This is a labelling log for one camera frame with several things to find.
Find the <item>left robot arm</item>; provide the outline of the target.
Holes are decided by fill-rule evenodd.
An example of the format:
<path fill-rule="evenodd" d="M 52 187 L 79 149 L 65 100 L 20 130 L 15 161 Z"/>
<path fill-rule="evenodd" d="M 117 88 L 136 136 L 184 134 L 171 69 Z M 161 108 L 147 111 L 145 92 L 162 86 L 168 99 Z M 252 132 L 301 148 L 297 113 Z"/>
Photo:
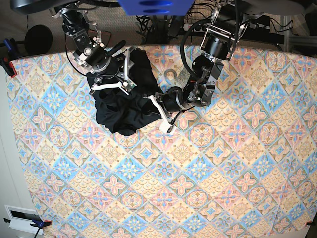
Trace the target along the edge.
<path fill-rule="evenodd" d="M 190 74 L 185 87 L 171 87 L 165 93 L 155 93 L 148 97 L 160 112 L 161 132 L 174 133 L 177 117 L 173 117 L 173 113 L 180 115 L 193 107 L 210 105 L 215 84 L 223 69 L 223 61 L 230 60 L 247 25 L 248 21 L 244 19 L 236 2 L 229 4 L 221 0 L 210 18 L 199 20 L 189 28 L 180 45 L 182 63 Z M 185 56 L 185 42 L 196 27 L 205 27 L 200 45 L 202 53 L 189 66 Z"/>

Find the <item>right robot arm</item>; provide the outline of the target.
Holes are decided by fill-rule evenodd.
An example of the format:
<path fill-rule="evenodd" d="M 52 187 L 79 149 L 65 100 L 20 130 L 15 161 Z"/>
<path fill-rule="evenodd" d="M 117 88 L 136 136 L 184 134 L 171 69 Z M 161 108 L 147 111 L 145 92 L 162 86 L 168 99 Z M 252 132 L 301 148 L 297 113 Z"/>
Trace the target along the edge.
<path fill-rule="evenodd" d="M 77 49 L 74 51 L 74 60 L 87 70 L 87 78 L 93 80 L 90 94 L 105 89 L 118 88 L 126 95 L 137 86 L 130 78 L 129 71 L 134 66 L 130 53 L 134 47 L 121 49 L 126 41 L 122 40 L 112 49 L 107 50 L 102 42 L 101 31 L 97 23 L 89 21 L 87 10 L 76 7 L 59 7 L 50 9 L 53 18 L 63 19 L 62 28 L 65 36 L 73 39 Z"/>

